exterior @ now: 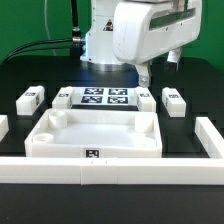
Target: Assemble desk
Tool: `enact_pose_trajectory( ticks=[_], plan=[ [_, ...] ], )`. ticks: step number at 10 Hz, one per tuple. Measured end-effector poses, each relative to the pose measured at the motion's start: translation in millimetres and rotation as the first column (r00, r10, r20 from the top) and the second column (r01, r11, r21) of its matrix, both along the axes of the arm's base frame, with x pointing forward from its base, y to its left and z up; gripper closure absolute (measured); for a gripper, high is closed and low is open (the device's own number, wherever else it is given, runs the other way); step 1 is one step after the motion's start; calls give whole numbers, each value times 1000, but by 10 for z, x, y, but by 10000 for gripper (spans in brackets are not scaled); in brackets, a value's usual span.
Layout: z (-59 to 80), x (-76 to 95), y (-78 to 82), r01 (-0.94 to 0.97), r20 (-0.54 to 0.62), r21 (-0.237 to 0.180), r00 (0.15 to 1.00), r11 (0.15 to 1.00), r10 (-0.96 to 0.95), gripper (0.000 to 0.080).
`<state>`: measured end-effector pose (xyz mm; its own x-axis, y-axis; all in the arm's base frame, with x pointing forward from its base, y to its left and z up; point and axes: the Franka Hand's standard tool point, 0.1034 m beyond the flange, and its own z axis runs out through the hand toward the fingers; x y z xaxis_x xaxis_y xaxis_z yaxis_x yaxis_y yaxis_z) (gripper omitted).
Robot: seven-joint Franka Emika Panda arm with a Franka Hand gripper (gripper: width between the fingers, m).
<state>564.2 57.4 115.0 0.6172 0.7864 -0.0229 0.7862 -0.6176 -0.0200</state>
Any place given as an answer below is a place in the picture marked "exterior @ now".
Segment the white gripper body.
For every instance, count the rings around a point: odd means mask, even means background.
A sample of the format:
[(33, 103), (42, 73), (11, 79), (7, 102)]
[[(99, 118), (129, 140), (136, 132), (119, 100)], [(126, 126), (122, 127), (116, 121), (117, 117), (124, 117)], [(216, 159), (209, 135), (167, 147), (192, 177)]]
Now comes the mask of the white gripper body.
[(114, 14), (113, 50), (116, 58), (142, 64), (194, 41), (200, 32), (202, 0), (120, 2)]

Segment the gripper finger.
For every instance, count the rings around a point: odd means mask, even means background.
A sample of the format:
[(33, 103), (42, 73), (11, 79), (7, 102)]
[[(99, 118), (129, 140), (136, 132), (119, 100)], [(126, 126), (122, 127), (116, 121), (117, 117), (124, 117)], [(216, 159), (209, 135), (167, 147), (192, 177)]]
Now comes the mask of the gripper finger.
[(147, 88), (150, 85), (151, 71), (148, 68), (147, 63), (143, 63), (135, 66), (138, 73), (138, 84), (141, 87)]
[(175, 48), (168, 53), (167, 60), (164, 63), (165, 72), (176, 72), (178, 70), (181, 54), (181, 47)]

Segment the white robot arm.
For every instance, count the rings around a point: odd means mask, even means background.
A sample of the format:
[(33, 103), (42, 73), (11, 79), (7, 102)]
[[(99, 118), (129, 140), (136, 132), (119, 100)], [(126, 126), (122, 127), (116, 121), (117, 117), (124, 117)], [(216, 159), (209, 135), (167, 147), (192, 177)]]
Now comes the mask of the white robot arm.
[(178, 70), (183, 46), (199, 35), (202, 0), (91, 0), (91, 12), (82, 63), (101, 71), (133, 66), (147, 87), (154, 58), (167, 54), (164, 70)]

